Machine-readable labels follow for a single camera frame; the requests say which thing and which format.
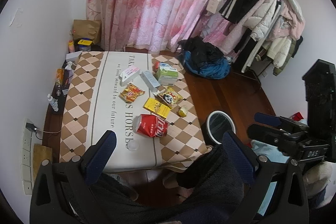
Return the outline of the orange fries snack bag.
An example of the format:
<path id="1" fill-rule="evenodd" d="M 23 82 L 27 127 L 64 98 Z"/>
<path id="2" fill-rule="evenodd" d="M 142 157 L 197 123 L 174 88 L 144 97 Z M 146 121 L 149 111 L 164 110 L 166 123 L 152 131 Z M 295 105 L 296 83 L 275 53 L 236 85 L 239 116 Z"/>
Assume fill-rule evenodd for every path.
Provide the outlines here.
<path id="1" fill-rule="evenodd" d="M 120 97 L 127 103 L 134 102 L 139 96 L 144 95 L 145 92 L 136 87 L 134 84 L 127 84 L 126 88 L 120 93 Z"/>

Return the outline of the yellow panda snack bag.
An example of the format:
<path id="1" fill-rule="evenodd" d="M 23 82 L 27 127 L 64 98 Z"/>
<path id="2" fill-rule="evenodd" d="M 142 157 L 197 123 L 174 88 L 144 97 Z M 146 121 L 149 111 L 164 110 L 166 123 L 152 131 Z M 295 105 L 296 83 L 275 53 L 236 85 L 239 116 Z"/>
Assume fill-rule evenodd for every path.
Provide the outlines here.
<path id="1" fill-rule="evenodd" d="M 183 100 L 183 97 L 170 86 L 164 88 L 162 91 L 157 91 L 154 95 L 170 109 L 173 109 L 175 105 Z"/>

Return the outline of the white round trash bin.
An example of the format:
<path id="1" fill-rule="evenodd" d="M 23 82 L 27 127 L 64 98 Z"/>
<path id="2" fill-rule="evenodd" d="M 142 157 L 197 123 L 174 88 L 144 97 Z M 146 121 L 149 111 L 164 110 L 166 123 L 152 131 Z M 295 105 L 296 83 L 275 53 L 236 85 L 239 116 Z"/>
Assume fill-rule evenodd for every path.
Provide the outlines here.
<path id="1" fill-rule="evenodd" d="M 206 120 L 206 133 L 215 144 L 221 144 L 223 135 L 227 131 L 236 133 L 236 127 L 231 117 L 220 110 L 213 111 Z"/>

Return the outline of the clear plastic cup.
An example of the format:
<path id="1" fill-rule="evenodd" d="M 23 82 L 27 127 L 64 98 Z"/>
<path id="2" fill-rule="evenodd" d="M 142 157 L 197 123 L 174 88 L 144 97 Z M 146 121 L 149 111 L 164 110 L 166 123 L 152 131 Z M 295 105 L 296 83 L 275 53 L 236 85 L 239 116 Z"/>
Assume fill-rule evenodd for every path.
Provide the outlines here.
<path id="1" fill-rule="evenodd" d="M 126 147 L 129 151 L 137 151 L 139 149 L 138 141 L 131 139 L 127 142 Z"/>

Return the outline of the dark bedside shelf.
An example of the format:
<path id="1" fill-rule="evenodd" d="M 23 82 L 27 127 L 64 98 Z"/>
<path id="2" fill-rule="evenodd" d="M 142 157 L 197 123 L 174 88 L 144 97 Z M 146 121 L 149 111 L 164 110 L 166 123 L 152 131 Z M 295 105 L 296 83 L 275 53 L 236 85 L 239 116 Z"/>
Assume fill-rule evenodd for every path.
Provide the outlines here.
<path id="1" fill-rule="evenodd" d="M 63 66 L 56 71 L 55 84 L 51 95 L 58 101 L 59 111 L 54 112 L 50 106 L 53 114 L 63 114 L 66 104 L 66 97 L 70 90 L 70 83 L 74 76 L 75 68 L 76 61 L 68 60 L 64 61 Z"/>

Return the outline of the yellow crumpled wrapper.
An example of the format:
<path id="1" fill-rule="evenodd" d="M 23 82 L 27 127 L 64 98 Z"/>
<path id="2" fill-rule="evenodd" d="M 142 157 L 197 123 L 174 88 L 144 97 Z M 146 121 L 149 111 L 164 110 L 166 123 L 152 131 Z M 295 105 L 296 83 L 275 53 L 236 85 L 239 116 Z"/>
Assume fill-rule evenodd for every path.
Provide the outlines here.
<path id="1" fill-rule="evenodd" d="M 186 106 L 181 106 L 178 110 L 178 115 L 182 118 L 185 118 L 188 114 L 188 108 Z"/>

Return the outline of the clear spray bottle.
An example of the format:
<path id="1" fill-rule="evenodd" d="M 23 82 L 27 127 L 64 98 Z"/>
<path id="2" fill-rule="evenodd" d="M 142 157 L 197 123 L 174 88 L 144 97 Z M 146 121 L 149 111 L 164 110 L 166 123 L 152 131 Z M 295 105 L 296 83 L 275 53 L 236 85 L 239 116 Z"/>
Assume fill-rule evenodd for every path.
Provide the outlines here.
<path id="1" fill-rule="evenodd" d="M 54 112 L 58 112 L 59 111 L 58 101 L 51 94 L 47 95 L 47 99 Z"/>

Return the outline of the blue sleeping bag pile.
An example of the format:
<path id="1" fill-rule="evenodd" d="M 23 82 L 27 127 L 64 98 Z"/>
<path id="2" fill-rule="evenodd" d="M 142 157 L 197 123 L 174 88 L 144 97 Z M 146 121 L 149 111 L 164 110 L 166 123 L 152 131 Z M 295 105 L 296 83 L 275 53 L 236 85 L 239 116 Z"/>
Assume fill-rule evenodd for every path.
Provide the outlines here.
<path id="1" fill-rule="evenodd" d="M 231 71 L 231 66 L 225 57 L 222 57 L 215 62 L 199 63 L 198 66 L 197 63 L 192 61 L 192 56 L 189 51 L 185 52 L 184 67 L 199 77 L 211 80 L 221 80 Z"/>

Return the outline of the checkered bed cover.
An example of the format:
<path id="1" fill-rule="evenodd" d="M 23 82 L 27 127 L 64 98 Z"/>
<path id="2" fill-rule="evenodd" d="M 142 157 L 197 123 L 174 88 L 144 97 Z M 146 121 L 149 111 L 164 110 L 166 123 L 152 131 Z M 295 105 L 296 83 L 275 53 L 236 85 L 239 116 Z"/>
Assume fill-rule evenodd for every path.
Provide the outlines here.
<path id="1" fill-rule="evenodd" d="M 167 63 L 178 71 L 173 88 L 182 97 L 169 112 L 167 135 L 150 138 L 135 130 L 139 115 L 146 113 L 143 105 L 152 92 L 140 76 L 133 84 L 145 94 L 127 103 L 121 97 L 120 73 L 129 66 L 141 71 L 152 71 L 156 62 Z M 182 172 L 201 155 L 208 153 L 193 100 L 187 86 L 184 69 L 171 56 L 132 52 L 84 52 L 79 58 L 64 108 L 60 134 L 60 161 L 81 156 L 100 137 L 111 130 L 116 133 L 117 146 L 105 171 L 165 167 Z M 185 118 L 178 115 L 181 106 L 188 108 Z M 129 151 L 126 144 L 138 141 L 139 149 Z"/>

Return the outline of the yellow flat box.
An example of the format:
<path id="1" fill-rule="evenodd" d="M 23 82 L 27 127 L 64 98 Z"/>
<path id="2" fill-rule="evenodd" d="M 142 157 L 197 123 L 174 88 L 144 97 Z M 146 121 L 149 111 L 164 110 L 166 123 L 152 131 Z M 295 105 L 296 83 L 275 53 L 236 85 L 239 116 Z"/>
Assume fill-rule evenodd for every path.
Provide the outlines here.
<path id="1" fill-rule="evenodd" d="M 162 119 L 166 119 L 170 112 L 170 108 L 168 106 L 157 101 L 154 98 L 148 98 L 145 104 L 143 105 L 143 108 L 161 117 Z"/>

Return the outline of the pink white box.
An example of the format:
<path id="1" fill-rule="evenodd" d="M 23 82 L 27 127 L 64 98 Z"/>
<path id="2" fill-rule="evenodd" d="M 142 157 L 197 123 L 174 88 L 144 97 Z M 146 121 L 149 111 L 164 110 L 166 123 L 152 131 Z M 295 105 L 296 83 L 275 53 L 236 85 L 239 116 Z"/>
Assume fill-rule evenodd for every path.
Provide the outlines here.
<path id="1" fill-rule="evenodd" d="M 120 74 L 120 85 L 126 86 L 140 74 L 140 69 L 134 65 L 128 67 Z"/>

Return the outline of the light blue long box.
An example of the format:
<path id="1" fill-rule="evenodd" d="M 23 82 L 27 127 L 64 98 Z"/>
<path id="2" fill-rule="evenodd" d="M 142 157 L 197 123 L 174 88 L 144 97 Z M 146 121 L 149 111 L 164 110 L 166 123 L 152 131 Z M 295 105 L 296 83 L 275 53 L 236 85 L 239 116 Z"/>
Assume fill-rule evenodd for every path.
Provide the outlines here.
<path id="1" fill-rule="evenodd" d="M 147 84 L 147 87 L 152 93 L 155 93 L 158 91 L 158 88 L 160 87 L 160 83 L 157 81 L 157 79 L 154 77 L 151 71 L 143 71 L 141 73 L 141 77 L 143 81 Z"/>

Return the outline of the black clothes pile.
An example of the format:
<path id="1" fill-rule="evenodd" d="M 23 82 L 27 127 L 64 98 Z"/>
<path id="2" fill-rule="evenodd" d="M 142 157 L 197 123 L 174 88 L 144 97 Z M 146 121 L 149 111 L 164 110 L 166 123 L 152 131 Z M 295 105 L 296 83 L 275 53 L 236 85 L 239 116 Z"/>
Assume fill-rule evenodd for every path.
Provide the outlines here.
<path id="1" fill-rule="evenodd" d="M 178 45 L 181 47 L 179 58 L 182 62 L 198 69 L 208 64 L 215 64 L 224 58 L 218 47 L 204 42 L 199 36 L 181 40 Z"/>

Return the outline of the green white carton box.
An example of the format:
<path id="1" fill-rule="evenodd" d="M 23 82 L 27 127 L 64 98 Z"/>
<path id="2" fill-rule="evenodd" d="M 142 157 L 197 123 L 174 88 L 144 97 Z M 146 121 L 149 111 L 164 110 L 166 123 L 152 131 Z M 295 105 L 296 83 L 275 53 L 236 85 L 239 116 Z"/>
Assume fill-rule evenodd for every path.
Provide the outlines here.
<path id="1" fill-rule="evenodd" d="M 172 67 L 159 67 L 155 77 L 163 86 L 173 86 L 178 79 L 178 71 Z"/>

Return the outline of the hanging clothes rack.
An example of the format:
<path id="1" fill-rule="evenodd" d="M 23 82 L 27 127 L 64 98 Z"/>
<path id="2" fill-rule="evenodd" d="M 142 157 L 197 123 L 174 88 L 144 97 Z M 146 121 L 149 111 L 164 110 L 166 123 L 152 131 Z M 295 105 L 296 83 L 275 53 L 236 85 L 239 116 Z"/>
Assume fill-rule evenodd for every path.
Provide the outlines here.
<path id="1" fill-rule="evenodd" d="M 279 75 L 301 44 L 305 19 L 296 0 L 209 0 L 194 34 L 245 73 L 268 60 Z"/>

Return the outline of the orange small bottle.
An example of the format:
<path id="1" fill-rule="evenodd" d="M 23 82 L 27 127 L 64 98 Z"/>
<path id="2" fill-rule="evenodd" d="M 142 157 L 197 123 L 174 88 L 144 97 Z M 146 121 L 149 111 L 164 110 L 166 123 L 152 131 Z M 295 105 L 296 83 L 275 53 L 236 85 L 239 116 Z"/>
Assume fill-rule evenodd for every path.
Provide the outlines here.
<path id="1" fill-rule="evenodd" d="M 68 42 L 68 49 L 69 49 L 69 53 L 75 52 L 75 45 L 74 45 L 74 41 L 73 40 L 70 40 Z"/>

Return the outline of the blue yellow lidded jar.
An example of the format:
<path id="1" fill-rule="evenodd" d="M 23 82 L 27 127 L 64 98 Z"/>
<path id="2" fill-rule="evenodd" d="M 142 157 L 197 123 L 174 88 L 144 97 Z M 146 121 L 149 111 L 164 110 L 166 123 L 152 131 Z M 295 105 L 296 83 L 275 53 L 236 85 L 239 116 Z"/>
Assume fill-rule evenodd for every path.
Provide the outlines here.
<path id="1" fill-rule="evenodd" d="M 93 44 L 92 40 L 80 39 L 77 42 L 78 48 L 80 51 L 89 52 L 91 51 L 91 45 Z"/>

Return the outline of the brown paper bag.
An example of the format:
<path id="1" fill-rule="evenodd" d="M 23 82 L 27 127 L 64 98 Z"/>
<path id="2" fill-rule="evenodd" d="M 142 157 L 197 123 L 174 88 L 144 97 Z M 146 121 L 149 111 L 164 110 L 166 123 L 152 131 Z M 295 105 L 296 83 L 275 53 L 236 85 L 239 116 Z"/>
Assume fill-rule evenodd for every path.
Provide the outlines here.
<path id="1" fill-rule="evenodd" d="M 101 42 L 101 20 L 74 19 L 72 27 L 74 40 L 89 39 L 93 44 Z"/>

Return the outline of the white wall power strip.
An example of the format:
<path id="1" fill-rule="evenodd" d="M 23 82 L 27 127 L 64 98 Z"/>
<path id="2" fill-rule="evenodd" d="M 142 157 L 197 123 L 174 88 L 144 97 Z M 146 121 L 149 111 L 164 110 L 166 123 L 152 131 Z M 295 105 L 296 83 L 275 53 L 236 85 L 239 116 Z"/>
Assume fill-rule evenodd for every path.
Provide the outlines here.
<path id="1" fill-rule="evenodd" d="M 22 135 L 21 149 L 21 178 L 23 191 L 25 195 L 33 193 L 33 132 L 26 128 L 26 123 L 30 123 L 29 119 L 25 119 Z"/>

